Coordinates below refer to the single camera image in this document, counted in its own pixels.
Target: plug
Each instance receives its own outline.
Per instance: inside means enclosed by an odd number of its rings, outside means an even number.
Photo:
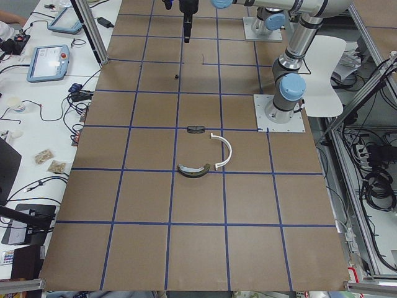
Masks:
[[[97,19],[98,24],[104,26],[105,28],[113,28],[114,25],[111,23],[111,21],[105,19],[104,17],[99,17]]]
[[[73,83],[72,86],[69,88],[68,92],[75,93],[79,92],[83,88],[82,84]]]

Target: white cup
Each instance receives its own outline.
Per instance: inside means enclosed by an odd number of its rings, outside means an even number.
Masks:
[[[19,97],[13,96],[6,100],[7,107],[14,110],[17,113],[25,111],[26,107]]]

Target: power strip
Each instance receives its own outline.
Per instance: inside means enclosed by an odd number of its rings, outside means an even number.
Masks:
[[[371,171],[372,167],[369,162],[370,154],[368,153],[367,147],[365,145],[357,144],[354,149],[356,157],[361,161],[361,167]]]

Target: monitor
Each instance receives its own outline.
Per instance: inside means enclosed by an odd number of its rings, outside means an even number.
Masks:
[[[0,138],[0,205],[6,205],[21,159],[21,155]]]

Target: grid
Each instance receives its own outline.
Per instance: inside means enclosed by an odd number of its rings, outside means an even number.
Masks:
[[[272,93],[285,43],[244,42],[252,11],[201,1],[187,50],[177,5],[162,6],[121,6],[43,267],[48,290],[341,289],[311,134],[256,130],[252,94]],[[225,159],[210,132],[231,142],[232,160],[181,176],[178,163]]]

